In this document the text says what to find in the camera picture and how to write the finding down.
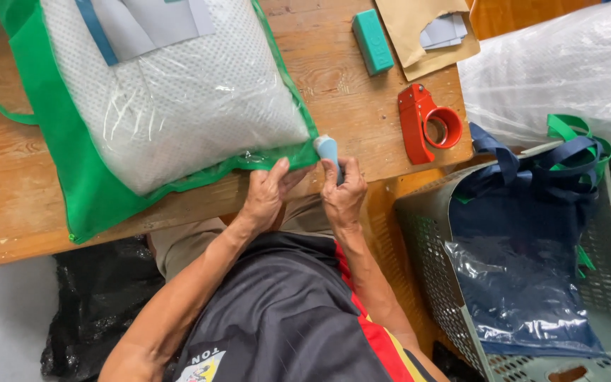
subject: light blue eraser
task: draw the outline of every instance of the light blue eraser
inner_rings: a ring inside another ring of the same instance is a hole
[[[336,141],[326,135],[323,135],[316,139],[315,143],[317,144],[315,150],[320,158],[331,159],[331,161],[336,165],[336,171],[338,173],[336,184],[341,186],[344,183],[344,174],[341,171],[341,167],[339,167],[339,155]]]

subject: blue strip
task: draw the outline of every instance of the blue strip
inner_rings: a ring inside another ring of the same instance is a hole
[[[96,41],[96,45],[98,46],[100,53],[103,55],[107,66],[120,63],[117,56],[115,56],[115,52],[110,46],[110,41],[107,40],[107,36],[105,35],[105,31],[103,31],[103,27],[100,25],[100,21],[98,21],[96,11],[94,11],[93,4],[91,4],[91,0],[75,0],[75,3],[77,3],[77,7],[80,9],[81,17],[84,19],[86,26],[89,28],[89,32],[94,38],[94,41]]]

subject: basket hole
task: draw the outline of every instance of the basket hole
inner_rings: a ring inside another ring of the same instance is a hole
[[[551,382],[573,382],[585,376],[587,372],[588,370],[586,370],[586,368],[579,366],[563,372],[554,372],[548,376],[548,380]]]

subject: hand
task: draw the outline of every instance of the hand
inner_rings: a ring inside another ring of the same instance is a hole
[[[322,203],[335,232],[360,227],[360,209],[367,193],[367,182],[362,178],[357,158],[339,158],[344,169],[344,183],[336,185],[336,166],[330,159],[323,159],[325,186],[322,189]]]
[[[238,217],[247,219],[256,233],[272,226],[277,218],[284,196],[296,186],[315,166],[289,172],[289,160],[282,158],[266,170],[254,170],[249,178],[249,193]]]

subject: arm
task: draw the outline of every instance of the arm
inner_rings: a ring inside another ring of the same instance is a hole
[[[367,247],[360,224],[360,210],[367,192],[367,183],[362,178],[358,161],[355,158],[340,158],[339,164],[345,173],[345,181],[341,186],[336,185],[334,163],[322,160],[325,168],[322,201],[334,237],[348,260],[355,294],[375,323],[388,329],[437,381],[448,382],[445,375],[421,352],[407,315]]]
[[[237,218],[204,253],[143,307],[107,358],[99,381],[161,381],[166,363],[246,246],[275,221],[284,195],[312,168],[288,173],[283,158],[272,170],[251,173]]]

